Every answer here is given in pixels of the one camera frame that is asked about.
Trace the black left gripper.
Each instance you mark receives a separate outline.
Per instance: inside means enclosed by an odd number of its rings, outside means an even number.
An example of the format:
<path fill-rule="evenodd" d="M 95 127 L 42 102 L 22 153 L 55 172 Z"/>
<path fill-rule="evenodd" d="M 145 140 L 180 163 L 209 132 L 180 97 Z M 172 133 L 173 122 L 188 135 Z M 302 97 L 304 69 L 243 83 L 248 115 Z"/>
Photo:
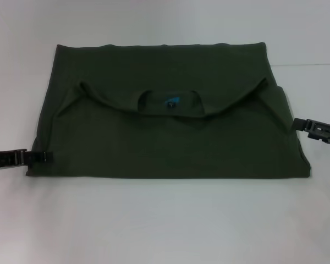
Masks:
<path fill-rule="evenodd" d="M 53 153 L 46 151 L 27 151 L 27 149 L 18 149 L 10 151 L 0 151 L 0 168 L 16 167 L 25 163 L 50 163 L 53 162 Z"/>

